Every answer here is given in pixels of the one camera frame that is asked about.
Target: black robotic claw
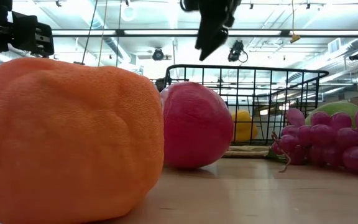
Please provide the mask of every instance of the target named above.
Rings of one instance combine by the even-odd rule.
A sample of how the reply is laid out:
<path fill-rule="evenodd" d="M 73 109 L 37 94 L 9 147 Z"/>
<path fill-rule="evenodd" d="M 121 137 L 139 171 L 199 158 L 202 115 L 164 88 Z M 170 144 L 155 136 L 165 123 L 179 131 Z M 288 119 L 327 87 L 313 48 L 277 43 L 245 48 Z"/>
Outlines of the black robotic claw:
<path fill-rule="evenodd" d="M 12 0 L 0 0 L 0 53 L 8 51 L 8 44 L 11 44 L 38 57 L 54 54 L 50 26 L 39 23 L 37 16 L 18 12 L 12 12 L 13 22 L 8 22 L 9 11 L 12 11 Z"/>
<path fill-rule="evenodd" d="M 234 12 L 241 0 L 181 0 L 185 12 L 200 11 L 201 22 L 195 48 L 201 50 L 200 61 L 225 43 L 232 27 Z"/>

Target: grape bunch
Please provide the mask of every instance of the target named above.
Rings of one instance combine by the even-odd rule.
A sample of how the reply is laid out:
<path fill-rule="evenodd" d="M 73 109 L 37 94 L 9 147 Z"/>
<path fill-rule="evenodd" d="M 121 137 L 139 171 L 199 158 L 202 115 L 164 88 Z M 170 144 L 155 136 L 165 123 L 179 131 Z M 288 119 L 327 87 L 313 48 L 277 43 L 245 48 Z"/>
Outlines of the grape bunch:
<path fill-rule="evenodd" d="M 283 128 L 281 137 L 273 132 L 275 140 L 271 149 L 277 155 L 284 154 L 287 165 L 311 163 L 315 166 L 343 167 L 358 173 L 358 112 L 356 128 L 346 113 L 332 116 L 319 111 L 311 117 L 311 125 L 305 125 L 305 117 L 298 109 L 289 109 L 290 125 Z"/>

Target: wire basket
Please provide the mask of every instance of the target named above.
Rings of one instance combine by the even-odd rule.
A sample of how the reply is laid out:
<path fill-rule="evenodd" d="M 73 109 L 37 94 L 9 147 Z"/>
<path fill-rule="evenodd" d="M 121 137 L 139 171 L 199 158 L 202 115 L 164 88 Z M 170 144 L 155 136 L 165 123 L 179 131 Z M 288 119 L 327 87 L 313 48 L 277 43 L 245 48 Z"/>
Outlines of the wire basket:
<path fill-rule="evenodd" d="M 288 124 L 288 109 L 298 108 L 306 117 L 317 107 L 319 79 L 327 75 L 326 71 L 288 68 L 172 65 L 163 85 L 190 81 L 214 90 L 232 113 L 232 145 L 266 146 L 273 143 L 272 131 L 281 134 Z M 244 111 L 249 118 L 239 119 Z M 244 125 L 249 129 L 240 133 Z"/>

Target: table surface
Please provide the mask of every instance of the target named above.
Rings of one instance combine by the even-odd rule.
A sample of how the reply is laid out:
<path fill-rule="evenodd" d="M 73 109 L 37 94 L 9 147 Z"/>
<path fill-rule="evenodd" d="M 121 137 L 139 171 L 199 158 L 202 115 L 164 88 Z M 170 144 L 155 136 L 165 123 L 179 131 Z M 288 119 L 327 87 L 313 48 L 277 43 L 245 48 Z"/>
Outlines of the table surface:
<path fill-rule="evenodd" d="M 164 169 L 130 214 L 97 224 L 358 223 L 358 175 L 282 168 L 263 159 L 220 159 L 193 172 Z"/>

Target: grape stem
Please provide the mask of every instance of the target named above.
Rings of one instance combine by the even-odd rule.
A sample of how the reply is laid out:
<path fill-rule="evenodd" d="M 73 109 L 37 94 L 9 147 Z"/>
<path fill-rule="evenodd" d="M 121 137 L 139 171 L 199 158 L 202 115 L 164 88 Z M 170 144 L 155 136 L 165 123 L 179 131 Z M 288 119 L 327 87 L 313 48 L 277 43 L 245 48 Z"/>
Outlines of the grape stem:
<path fill-rule="evenodd" d="M 275 131 L 272 131 L 272 139 L 277 143 L 277 145 L 280 145 L 280 140 L 277 137 Z M 287 171 L 288 166 L 291 164 L 291 157 L 282 149 L 280 149 L 280 147 L 278 147 L 278 150 L 280 150 L 284 154 L 285 158 L 287 159 L 287 163 L 285 164 L 284 169 L 279 171 L 280 173 L 284 173 L 285 171 Z"/>

